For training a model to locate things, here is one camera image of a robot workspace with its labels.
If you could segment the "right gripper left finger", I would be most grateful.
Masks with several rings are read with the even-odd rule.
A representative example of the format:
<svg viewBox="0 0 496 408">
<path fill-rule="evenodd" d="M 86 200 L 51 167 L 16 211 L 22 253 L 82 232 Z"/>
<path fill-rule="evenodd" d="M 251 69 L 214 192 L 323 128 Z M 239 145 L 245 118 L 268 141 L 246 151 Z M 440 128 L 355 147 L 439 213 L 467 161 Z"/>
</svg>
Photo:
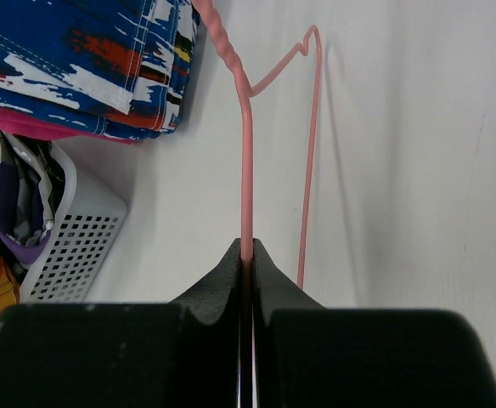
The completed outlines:
<svg viewBox="0 0 496 408">
<path fill-rule="evenodd" d="M 240 244 L 168 303 L 25 303 L 0 314 L 0 407 L 234 407 Z"/>
</svg>

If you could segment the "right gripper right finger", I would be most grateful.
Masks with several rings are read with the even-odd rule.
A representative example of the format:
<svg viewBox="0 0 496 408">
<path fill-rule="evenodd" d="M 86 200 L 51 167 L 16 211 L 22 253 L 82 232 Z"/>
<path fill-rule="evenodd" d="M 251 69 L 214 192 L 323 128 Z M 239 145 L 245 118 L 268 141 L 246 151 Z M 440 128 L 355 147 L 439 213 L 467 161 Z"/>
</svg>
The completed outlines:
<svg viewBox="0 0 496 408">
<path fill-rule="evenodd" d="M 496 378 L 468 321 L 443 309 L 328 309 L 254 243 L 262 407 L 496 407 Z"/>
</svg>

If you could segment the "purple grey patterned trousers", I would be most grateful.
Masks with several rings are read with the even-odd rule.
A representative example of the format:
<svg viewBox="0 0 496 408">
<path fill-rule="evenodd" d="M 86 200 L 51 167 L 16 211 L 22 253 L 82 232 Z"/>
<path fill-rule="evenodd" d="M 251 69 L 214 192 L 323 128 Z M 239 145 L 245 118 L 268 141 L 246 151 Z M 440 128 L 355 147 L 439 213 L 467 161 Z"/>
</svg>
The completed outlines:
<svg viewBox="0 0 496 408">
<path fill-rule="evenodd" d="M 65 191 L 52 148 L 0 130 L 0 241 L 21 264 L 42 254 Z"/>
</svg>

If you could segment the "pink trousers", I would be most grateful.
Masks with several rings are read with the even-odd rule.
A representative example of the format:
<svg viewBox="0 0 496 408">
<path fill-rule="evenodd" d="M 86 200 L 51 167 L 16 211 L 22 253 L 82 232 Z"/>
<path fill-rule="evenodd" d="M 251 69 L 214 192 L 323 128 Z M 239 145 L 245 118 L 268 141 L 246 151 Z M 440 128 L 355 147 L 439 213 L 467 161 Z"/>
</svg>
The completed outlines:
<svg viewBox="0 0 496 408">
<path fill-rule="evenodd" d="M 78 136 L 88 136 L 96 139 L 113 141 L 123 145 L 134 144 L 134 141 L 129 139 L 96 135 L 93 133 L 77 131 L 62 125 L 40 121 L 26 113 L 4 107 L 0 107 L 0 130 L 3 133 L 10 133 L 41 141 L 57 141 Z"/>
</svg>

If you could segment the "blue white patterned trousers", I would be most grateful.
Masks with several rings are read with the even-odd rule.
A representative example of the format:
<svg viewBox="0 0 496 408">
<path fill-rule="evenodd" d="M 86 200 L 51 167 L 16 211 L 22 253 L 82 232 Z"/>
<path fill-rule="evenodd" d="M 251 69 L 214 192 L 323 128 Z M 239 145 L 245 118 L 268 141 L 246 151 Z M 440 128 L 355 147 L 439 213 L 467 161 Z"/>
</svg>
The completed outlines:
<svg viewBox="0 0 496 408">
<path fill-rule="evenodd" d="M 119 139 L 172 133 L 199 23 L 189 1 L 0 1 L 0 107 Z"/>
</svg>

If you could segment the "white plastic basket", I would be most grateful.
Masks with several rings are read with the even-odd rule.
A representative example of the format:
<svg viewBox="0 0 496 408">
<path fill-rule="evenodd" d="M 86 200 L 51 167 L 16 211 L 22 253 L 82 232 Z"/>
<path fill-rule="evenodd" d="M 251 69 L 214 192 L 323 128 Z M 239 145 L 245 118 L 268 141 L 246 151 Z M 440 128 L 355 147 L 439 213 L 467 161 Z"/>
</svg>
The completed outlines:
<svg viewBox="0 0 496 408">
<path fill-rule="evenodd" d="M 80 303 L 111 249 L 127 206 L 101 180 L 77 166 L 58 146 L 65 188 L 50 238 L 20 285 L 21 303 Z"/>
</svg>

